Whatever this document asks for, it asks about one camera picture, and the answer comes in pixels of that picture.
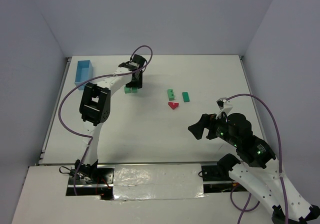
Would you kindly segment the green arched hospital block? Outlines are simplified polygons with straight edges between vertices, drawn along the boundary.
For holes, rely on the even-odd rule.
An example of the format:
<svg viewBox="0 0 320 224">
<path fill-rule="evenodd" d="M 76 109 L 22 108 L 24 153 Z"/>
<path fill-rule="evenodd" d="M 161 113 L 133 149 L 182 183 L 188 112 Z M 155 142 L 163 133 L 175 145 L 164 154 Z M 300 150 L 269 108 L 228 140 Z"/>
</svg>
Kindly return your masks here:
<svg viewBox="0 0 320 224">
<path fill-rule="evenodd" d="M 174 101 L 175 100 L 175 94 L 173 89 L 168 89 L 167 90 L 167 96 L 169 101 Z"/>
</svg>

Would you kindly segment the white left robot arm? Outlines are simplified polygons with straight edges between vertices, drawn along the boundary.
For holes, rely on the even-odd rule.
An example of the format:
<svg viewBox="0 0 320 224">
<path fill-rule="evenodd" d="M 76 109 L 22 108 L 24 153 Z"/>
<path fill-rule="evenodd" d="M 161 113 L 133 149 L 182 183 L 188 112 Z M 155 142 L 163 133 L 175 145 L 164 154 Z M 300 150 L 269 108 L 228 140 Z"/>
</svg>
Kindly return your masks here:
<svg viewBox="0 0 320 224">
<path fill-rule="evenodd" d="M 98 142 L 103 123 L 111 113 L 111 97 L 123 87 L 140 89 L 143 86 L 143 71 L 147 63 L 140 55 L 133 55 L 121 63 L 115 73 L 98 83 L 88 82 L 83 90 L 80 109 L 84 121 L 84 134 L 89 136 L 84 159 L 75 162 L 78 172 L 94 182 L 98 178 Z"/>
</svg>

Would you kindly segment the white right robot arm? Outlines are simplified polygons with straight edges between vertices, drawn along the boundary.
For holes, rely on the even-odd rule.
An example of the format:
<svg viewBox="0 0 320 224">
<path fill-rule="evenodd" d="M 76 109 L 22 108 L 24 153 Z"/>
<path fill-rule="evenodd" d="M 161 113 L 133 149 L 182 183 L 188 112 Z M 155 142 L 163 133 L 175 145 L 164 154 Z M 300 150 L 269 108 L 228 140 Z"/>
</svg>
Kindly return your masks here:
<svg viewBox="0 0 320 224">
<path fill-rule="evenodd" d="M 222 176 L 238 182 L 271 214 L 275 224 L 306 224 L 320 216 L 320 209 L 311 205 L 280 170 L 280 162 L 263 139 L 255 136 L 245 115 L 233 113 L 203 114 L 188 130 L 196 139 L 220 138 L 236 148 L 236 155 L 226 154 L 217 162 Z"/>
</svg>

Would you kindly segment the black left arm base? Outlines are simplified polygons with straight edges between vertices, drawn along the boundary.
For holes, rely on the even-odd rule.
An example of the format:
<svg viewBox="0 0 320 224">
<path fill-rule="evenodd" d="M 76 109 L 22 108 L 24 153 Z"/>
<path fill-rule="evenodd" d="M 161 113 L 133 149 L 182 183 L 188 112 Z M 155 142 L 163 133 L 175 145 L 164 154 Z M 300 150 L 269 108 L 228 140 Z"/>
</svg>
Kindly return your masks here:
<svg viewBox="0 0 320 224">
<path fill-rule="evenodd" d="M 61 174 L 67 174 L 77 181 L 84 181 L 86 184 L 105 184 L 108 189 L 114 181 L 114 168 L 99 168 L 98 161 L 90 164 L 80 164 L 80 160 L 76 160 L 74 168 L 66 166 L 59 167 Z"/>
</svg>

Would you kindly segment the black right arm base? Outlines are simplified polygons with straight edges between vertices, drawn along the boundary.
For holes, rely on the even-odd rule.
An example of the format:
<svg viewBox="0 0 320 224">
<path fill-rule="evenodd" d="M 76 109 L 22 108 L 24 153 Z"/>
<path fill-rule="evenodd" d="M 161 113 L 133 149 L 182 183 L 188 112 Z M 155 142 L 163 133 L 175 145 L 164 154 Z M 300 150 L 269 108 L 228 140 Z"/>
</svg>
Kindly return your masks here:
<svg viewBox="0 0 320 224">
<path fill-rule="evenodd" d="M 204 184 L 233 184 L 235 183 L 227 174 L 225 174 L 218 165 L 204 165 L 198 172 Z"/>
</svg>

